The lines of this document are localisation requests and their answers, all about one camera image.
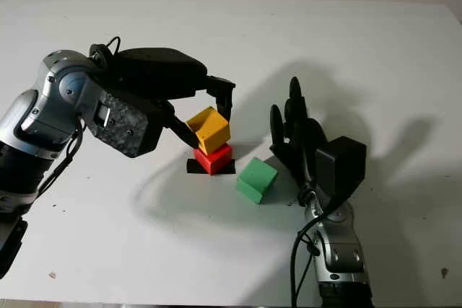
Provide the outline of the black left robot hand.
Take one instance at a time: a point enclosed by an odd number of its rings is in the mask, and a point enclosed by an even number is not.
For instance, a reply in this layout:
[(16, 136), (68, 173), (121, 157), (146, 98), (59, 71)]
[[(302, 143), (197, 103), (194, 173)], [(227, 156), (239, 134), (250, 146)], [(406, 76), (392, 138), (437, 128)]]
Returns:
[(171, 100), (206, 90), (217, 110), (230, 119), (235, 84), (207, 74), (202, 62), (172, 48), (133, 48), (111, 53), (103, 44), (90, 47), (96, 65), (92, 80), (102, 92), (86, 121), (92, 134), (128, 157), (154, 151), (163, 128), (197, 148), (196, 134), (175, 115)]

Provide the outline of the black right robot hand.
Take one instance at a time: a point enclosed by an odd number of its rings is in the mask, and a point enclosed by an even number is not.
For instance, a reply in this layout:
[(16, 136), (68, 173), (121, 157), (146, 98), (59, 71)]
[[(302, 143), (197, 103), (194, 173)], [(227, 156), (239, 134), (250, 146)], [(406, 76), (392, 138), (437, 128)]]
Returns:
[(318, 121), (308, 116), (305, 98), (297, 77), (289, 83), (284, 110), (272, 105), (269, 113), (273, 155), (289, 170), (301, 190), (316, 183), (315, 151), (327, 142)]

